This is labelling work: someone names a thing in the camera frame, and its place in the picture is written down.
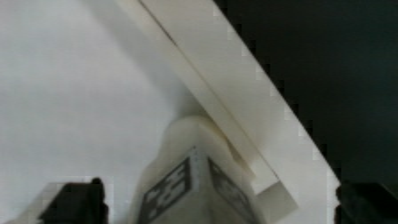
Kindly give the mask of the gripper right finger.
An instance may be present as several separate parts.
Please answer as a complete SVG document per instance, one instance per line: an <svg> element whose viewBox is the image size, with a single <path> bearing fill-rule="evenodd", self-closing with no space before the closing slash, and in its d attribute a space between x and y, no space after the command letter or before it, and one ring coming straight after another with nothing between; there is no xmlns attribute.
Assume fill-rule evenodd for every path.
<svg viewBox="0 0 398 224"><path fill-rule="evenodd" d="M398 224L398 184L342 182L333 224Z"/></svg>

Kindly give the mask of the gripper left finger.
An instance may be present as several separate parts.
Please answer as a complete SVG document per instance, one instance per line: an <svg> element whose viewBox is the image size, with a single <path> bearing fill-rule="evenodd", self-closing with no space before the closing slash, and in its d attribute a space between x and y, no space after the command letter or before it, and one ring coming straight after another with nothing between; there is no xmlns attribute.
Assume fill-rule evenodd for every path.
<svg viewBox="0 0 398 224"><path fill-rule="evenodd" d="M101 179L94 177L88 182L49 183L15 224L108 224Z"/></svg>

